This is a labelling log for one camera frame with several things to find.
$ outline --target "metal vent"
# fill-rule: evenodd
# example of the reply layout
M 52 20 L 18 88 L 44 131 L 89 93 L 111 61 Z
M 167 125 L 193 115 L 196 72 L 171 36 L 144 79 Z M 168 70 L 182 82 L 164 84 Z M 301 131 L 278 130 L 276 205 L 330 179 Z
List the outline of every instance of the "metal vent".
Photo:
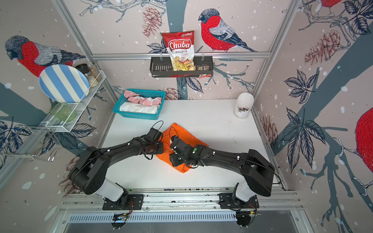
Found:
M 203 212 L 133 212 L 127 222 L 207 222 L 237 221 L 235 211 L 203 211 Z M 114 213 L 71 214 L 69 223 L 112 223 Z
M 127 222 L 206 222 L 206 221 L 237 221 L 235 211 L 205 211 L 205 212 L 134 212 Z
M 114 213 L 72 214 L 69 223 L 111 223 Z

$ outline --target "orange cloth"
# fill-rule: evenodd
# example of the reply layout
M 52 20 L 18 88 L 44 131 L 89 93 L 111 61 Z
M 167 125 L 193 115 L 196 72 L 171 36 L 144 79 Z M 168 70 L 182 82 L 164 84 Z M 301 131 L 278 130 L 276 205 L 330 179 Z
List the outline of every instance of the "orange cloth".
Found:
M 162 139 L 163 154 L 156 155 L 158 158 L 165 161 L 166 163 L 168 163 L 171 166 L 172 166 L 172 163 L 170 161 L 170 154 L 173 153 L 173 150 L 171 150 L 171 148 L 170 148 L 170 136 L 172 137 L 174 135 L 179 135 L 179 138 L 181 140 L 183 140 L 186 144 L 189 144 L 193 147 L 195 147 L 195 145 L 205 145 L 205 146 L 208 147 L 208 145 L 206 143 L 204 143 L 203 141 L 201 141 L 198 138 L 196 138 L 195 136 L 193 136 L 190 132 L 185 130 L 183 127 L 179 126 L 176 123 L 173 123 L 168 129 L 166 129 L 166 131 L 163 132 L 163 139 Z M 175 168 L 176 170 L 178 170 L 179 172 L 182 172 L 182 173 L 187 172 L 190 169 L 185 164 L 181 164 L 181 165 L 179 165 L 177 167 L 173 167 L 173 168 Z

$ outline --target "white tabletop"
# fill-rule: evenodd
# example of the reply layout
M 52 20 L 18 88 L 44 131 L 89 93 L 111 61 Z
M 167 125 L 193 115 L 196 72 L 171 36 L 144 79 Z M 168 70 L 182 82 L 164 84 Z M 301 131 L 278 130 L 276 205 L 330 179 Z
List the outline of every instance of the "white tabletop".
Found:
M 158 118 L 164 121 L 160 131 L 177 123 L 210 148 L 237 153 L 255 149 L 269 160 L 253 116 L 250 113 L 246 119 L 236 118 L 235 103 L 236 100 L 166 100 Z M 147 134 L 156 122 L 116 114 L 103 147 Z M 238 173 L 213 166 L 200 166 L 181 173 L 156 156 L 147 160 L 143 155 L 110 166 L 106 177 L 126 189 L 221 188 L 245 181 Z

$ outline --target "blue basket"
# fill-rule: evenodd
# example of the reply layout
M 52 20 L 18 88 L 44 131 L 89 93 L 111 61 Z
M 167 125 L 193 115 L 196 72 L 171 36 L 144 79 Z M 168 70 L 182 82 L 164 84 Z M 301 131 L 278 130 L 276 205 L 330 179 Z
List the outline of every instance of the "blue basket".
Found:
M 147 120 L 158 120 L 159 114 L 162 110 L 164 99 L 166 98 L 166 93 L 164 91 L 143 90 L 143 89 L 127 89 L 127 90 L 133 91 L 145 98 L 162 97 L 161 106 L 159 107 L 157 114 L 132 113 L 128 111 L 119 111 L 119 108 L 121 107 L 121 105 L 124 102 L 128 102 L 128 100 L 124 97 L 124 93 L 120 96 L 118 102 L 115 104 L 113 112 L 119 113 L 122 117 L 139 118 L 139 119 L 147 119 Z

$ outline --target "red bird illustration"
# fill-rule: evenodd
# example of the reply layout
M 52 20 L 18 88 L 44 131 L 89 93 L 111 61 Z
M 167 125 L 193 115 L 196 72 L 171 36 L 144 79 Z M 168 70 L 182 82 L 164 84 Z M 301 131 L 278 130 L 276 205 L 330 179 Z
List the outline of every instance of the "red bird illustration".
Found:
M 357 147 L 356 150 L 345 148 L 342 145 L 341 139 L 335 138 L 339 141 L 342 148 L 342 152 L 338 156 L 341 157 L 345 150 L 357 154 L 360 158 L 362 158 L 365 165 L 373 172 L 373 108 L 364 113 L 357 121 L 355 135 Z M 367 189 L 369 186 L 373 185 L 373 181 L 369 182 L 367 185 L 364 185 L 358 178 L 353 177 L 353 179 L 359 182 L 359 184 L 361 184 L 363 187 L 364 193 L 361 193 L 361 195 L 367 196 Z
M 19 63 L 37 77 L 47 66 L 55 64 L 72 66 L 74 61 L 85 58 L 77 53 L 29 41 L 20 35 L 9 38 L 5 43 L 5 50 L 11 60 L 17 58 Z
M 332 10 L 331 10 L 331 7 L 334 6 L 335 4 L 337 4 L 338 2 L 342 1 L 342 0 L 312 0 L 312 1 L 307 2 L 305 4 L 305 6 L 312 3 L 312 2 L 315 2 L 315 1 L 318 1 L 319 3 L 321 3 L 321 7 L 320 7 L 319 11 L 316 13 L 316 15 L 319 15 L 319 12 L 320 12 L 321 8 L 328 7 L 329 8 L 329 14 L 326 16 L 326 17 L 328 17 L 329 15 L 334 14 L 334 12 L 332 12 Z
M 202 39 L 212 48 L 212 51 L 224 50 L 227 52 L 230 48 L 245 48 L 256 52 L 247 47 L 247 44 L 238 37 L 233 28 L 226 25 L 216 9 L 202 11 L 198 20 L 202 21 Z

